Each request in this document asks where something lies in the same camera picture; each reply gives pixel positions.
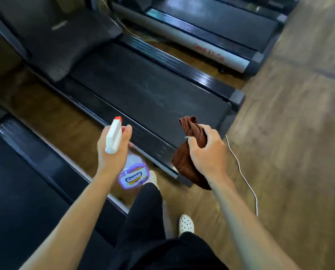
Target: black treadmill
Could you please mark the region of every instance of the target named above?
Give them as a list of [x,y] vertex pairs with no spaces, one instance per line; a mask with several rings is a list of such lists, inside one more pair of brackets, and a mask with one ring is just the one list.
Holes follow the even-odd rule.
[[[254,76],[277,42],[287,16],[251,1],[109,0],[108,5],[122,19]],[[284,1],[295,7],[298,0]]]
[[[56,227],[89,181],[0,109],[0,269],[15,270]],[[106,270],[126,212],[107,199],[79,269]]]
[[[88,0],[90,7],[96,2]],[[179,118],[197,116],[223,137],[244,94],[132,37],[88,8],[55,0],[0,0],[0,34],[51,88],[103,125],[121,116],[136,149],[180,182],[171,163],[184,141]]]

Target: white cable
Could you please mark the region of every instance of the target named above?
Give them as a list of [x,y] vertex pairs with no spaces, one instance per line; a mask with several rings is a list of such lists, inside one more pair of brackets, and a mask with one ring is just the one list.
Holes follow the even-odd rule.
[[237,161],[237,165],[239,166],[239,172],[240,172],[242,178],[244,178],[244,181],[245,181],[246,185],[249,187],[249,189],[251,190],[251,192],[253,193],[253,195],[254,195],[254,197],[255,197],[255,210],[256,210],[256,216],[258,216],[259,213],[258,213],[258,210],[257,210],[257,197],[256,197],[256,195],[255,195],[255,192],[253,191],[253,189],[251,188],[251,186],[250,186],[249,183],[247,182],[245,176],[242,174],[239,160],[237,159],[237,157],[236,157],[236,155],[234,154],[233,150],[230,148],[229,140],[228,140],[228,137],[227,137],[226,135],[225,135],[225,138],[226,138],[226,141],[227,141],[227,143],[228,143],[228,147],[229,147],[230,152],[233,154],[233,156],[235,157],[235,159],[236,159],[236,161]]
[[[107,5],[107,3],[104,1],[104,0],[101,0],[104,4],[105,4],[105,6],[108,8],[108,10],[110,10],[110,8],[109,8],[109,6]],[[113,11],[110,11],[112,14],[114,14],[114,16],[115,16],[115,18],[116,18],[116,20],[118,20],[119,21],[119,23],[127,30],[127,31],[129,31],[129,33],[133,36],[133,37],[135,37],[135,38],[137,38],[137,39],[140,39],[140,37],[138,36],[138,35],[135,35],[133,32],[131,32],[121,21],[120,21],[120,19],[116,16],[116,14],[113,12]],[[113,21],[118,27],[120,27],[111,17],[110,17],[110,19],[111,19],[111,21]]]

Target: white polka dot shoe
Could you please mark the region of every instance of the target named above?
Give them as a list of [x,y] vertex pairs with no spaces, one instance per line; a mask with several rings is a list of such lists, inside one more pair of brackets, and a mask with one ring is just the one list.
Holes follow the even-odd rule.
[[154,171],[150,171],[150,176],[149,176],[149,179],[147,179],[147,181],[144,183],[147,184],[147,183],[153,183],[158,190],[160,190],[158,184],[157,184],[157,177],[156,177],[156,174]]
[[179,237],[184,232],[194,233],[194,231],[194,222],[192,222],[192,219],[186,214],[181,215],[179,220]]

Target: hand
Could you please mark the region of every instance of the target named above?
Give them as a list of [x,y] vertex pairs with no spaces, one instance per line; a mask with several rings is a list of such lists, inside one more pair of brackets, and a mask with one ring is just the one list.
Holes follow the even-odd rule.
[[128,147],[132,146],[130,138],[132,135],[132,127],[130,125],[122,126],[122,137],[119,149],[114,154],[106,153],[106,136],[110,126],[104,128],[98,141],[99,166],[95,177],[103,174],[112,179],[116,179],[126,164]]
[[202,125],[207,135],[205,148],[197,145],[195,137],[189,137],[190,156],[197,170],[211,183],[214,180],[227,178],[228,148],[221,140],[219,133],[208,125]]

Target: brown floor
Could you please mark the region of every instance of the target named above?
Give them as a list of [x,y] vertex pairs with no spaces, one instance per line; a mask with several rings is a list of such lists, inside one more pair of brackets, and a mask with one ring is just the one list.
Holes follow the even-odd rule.
[[[0,76],[18,62],[1,44],[9,64],[0,62]],[[302,269],[335,269],[335,0],[302,0],[272,56],[245,86],[190,51],[154,45],[244,91],[246,102],[228,137],[258,196],[259,219]],[[93,175],[102,127],[22,72],[0,78],[0,102]],[[212,193],[188,189],[154,169],[172,220],[189,214],[196,234],[231,269],[240,268]],[[253,209],[232,156],[229,175]],[[112,193],[129,205],[137,191],[116,185]]]

